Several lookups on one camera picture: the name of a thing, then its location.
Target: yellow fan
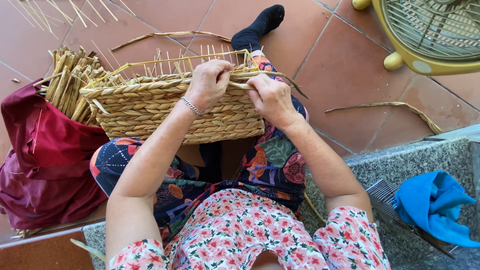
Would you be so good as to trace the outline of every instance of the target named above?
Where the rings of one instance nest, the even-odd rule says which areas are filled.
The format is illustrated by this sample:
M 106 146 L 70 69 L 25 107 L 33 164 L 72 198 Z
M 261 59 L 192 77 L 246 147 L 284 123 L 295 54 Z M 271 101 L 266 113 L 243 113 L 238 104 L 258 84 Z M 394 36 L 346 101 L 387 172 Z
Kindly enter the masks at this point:
M 373 7 L 396 51 L 388 70 L 403 64 L 423 75 L 480 71 L 480 0 L 353 0 Z

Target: fan grille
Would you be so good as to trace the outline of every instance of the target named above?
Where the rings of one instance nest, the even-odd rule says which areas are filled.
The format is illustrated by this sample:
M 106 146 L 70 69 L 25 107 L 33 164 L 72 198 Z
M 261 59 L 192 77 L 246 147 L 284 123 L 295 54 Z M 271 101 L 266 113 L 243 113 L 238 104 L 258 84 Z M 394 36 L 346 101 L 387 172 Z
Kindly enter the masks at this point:
M 404 45 L 448 60 L 480 58 L 480 0 L 383 0 L 387 23 Z

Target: red fabric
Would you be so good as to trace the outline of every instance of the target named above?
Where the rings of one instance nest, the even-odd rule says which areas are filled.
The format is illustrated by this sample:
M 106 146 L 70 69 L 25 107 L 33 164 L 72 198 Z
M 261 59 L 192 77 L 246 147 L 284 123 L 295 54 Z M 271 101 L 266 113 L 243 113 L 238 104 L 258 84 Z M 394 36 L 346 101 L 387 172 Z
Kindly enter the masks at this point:
M 13 150 L 0 168 L 0 205 L 17 229 L 72 222 L 107 199 L 89 170 L 105 132 L 67 118 L 33 83 L 1 104 Z

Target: black sock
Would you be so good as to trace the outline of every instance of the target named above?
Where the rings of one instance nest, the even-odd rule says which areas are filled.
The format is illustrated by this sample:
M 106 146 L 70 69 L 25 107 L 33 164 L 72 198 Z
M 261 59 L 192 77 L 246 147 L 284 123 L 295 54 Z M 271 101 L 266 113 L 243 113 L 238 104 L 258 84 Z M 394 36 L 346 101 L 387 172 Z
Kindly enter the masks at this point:
M 249 27 L 232 37 L 233 49 L 248 49 L 249 52 L 261 49 L 260 38 L 280 26 L 284 17 L 285 9 L 282 5 L 264 9 Z
M 198 167 L 200 171 L 198 180 L 213 184 L 221 182 L 222 144 L 220 142 L 200 144 L 200 155 L 205 163 L 205 167 Z

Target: woman's left hand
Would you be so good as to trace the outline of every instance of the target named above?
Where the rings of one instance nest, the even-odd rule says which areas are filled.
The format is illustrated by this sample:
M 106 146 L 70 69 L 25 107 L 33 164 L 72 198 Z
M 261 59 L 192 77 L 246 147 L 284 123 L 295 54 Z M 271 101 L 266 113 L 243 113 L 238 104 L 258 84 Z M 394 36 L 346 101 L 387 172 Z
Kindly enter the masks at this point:
M 201 111 L 213 107 L 225 94 L 232 70 L 232 64 L 225 60 L 213 59 L 198 65 L 185 98 Z

